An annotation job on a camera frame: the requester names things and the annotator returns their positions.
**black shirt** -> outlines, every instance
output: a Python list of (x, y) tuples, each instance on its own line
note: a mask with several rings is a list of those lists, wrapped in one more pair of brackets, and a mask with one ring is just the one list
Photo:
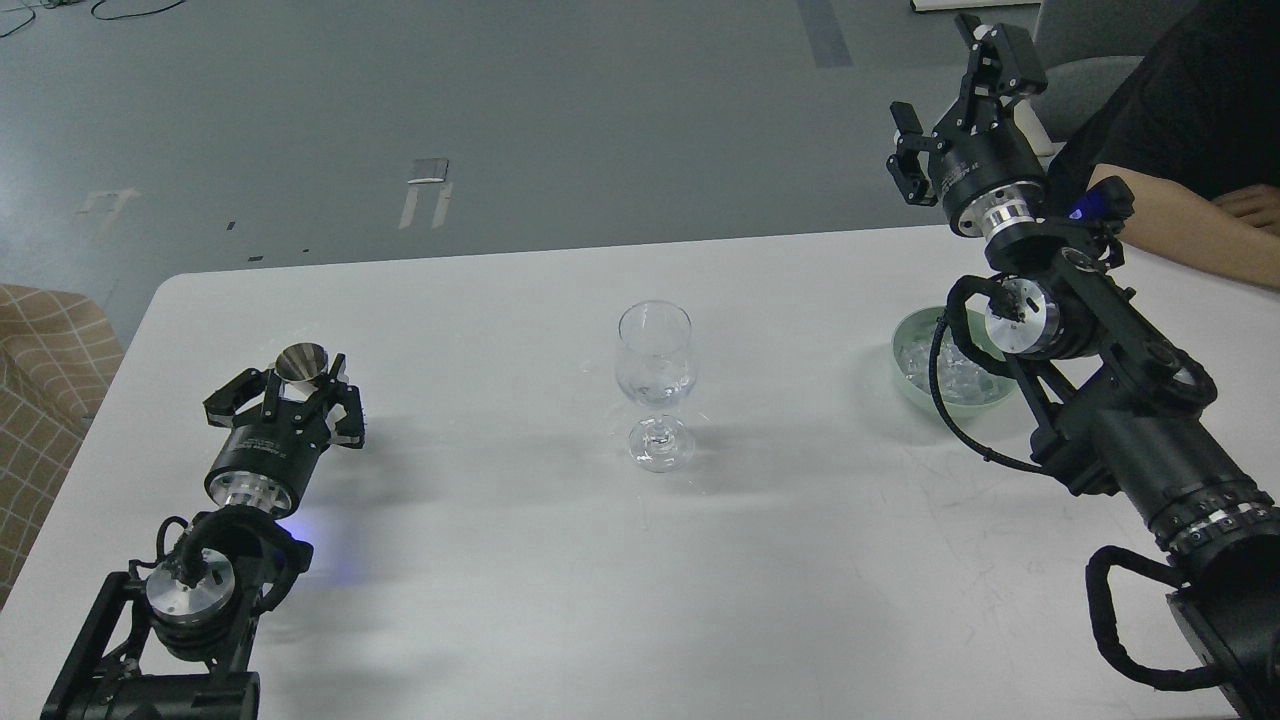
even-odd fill
[(1102, 163), (1207, 200), (1280, 186), (1280, 0), (1204, 0), (1174, 26), (1053, 159), (1048, 214)]

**robotic arm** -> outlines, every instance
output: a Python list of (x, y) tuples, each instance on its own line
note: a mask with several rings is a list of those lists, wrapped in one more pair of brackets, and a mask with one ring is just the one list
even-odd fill
[[(188, 525), (160, 525), (156, 560), (129, 562), (102, 583), (45, 703), (41, 720), (252, 720), (259, 676), (248, 671), (259, 618), (274, 610), (311, 565), (312, 547), (275, 523), (298, 509), (330, 445), (365, 442), (360, 391), (346, 357), (319, 345), (284, 350), (265, 372), (247, 369), (205, 401), (210, 425), (230, 437), (205, 478), (220, 507)], [(241, 410), (252, 398), (261, 404)], [(289, 395), (301, 396), (291, 398)], [(186, 532), (165, 551), (166, 530)], [(138, 568), (148, 568), (146, 578)], [(125, 606), (129, 633), (108, 651)], [(143, 675), (147, 637), (206, 674)]]
[[(1115, 233), (1133, 211), (1123, 181), (1091, 188), (1068, 218), (1039, 215), (1044, 173), (1012, 122), (1014, 106), (1046, 86), (1027, 31), (969, 15), (957, 24), (970, 49), (959, 99), (931, 135), (911, 105), (895, 102), (899, 140), (886, 164), (906, 202), (941, 200), (954, 232), (986, 238), (997, 273), (961, 278), (948, 293), (933, 343), (934, 405), (987, 460), (1051, 475), (1073, 495), (1124, 492), (1142, 515), (1167, 564), (1105, 547), (1085, 570), (1107, 662), (1157, 689), (1220, 685), (1242, 716), (1280, 717), (1280, 511), (1201, 425), (1217, 397), (1212, 378), (1108, 275), (1124, 264)], [(1005, 360), (969, 337), (965, 302), (975, 295), (987, 297), (987, 332)], [(948, 325), (966, 356), (1018, 382), (1037, 423), (1036, 464), (978, 445), (947, 416), (936, 356)], [(1079, 388), (1053, 366), (1087, 356), (1101, 366)], [(1129, 657), (1107, 585), (1114, 566), (1175, 591), (1169, 605), (1203, 667), (1152, 670)]]

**wine glass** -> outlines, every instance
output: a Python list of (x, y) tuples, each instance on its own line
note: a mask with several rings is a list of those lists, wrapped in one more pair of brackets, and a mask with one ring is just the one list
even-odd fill
[[(618, 320), (613, 377), (636, 405), (650, 410), (678, 405), (698, 379), (689, 314), (664, 300), (627, 309)], [(637, 465), (667, 473), (689, 461), (695, 442), (678, 418), (654, 413), (631, 428), (627, 445)]]

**beige armchair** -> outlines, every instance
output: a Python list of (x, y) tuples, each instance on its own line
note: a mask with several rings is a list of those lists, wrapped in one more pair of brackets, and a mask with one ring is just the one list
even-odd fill
[(0, 607), (123, 355), (87, 297), (0, 284)]

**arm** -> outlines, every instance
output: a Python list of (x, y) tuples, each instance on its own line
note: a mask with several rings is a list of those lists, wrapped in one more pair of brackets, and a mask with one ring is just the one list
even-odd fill
[(1133, 191), (1133, 217), (1120, 240), (1175, 263), (1280, 288), (1280, 238), (1249, 225), (1176, 182), (1100, 164), (1089, 186), (1119, 176)]
[(1260, 231), (1280, 237), (1280, 187), (1251, 184), (1215, 197), (1213, 205)]

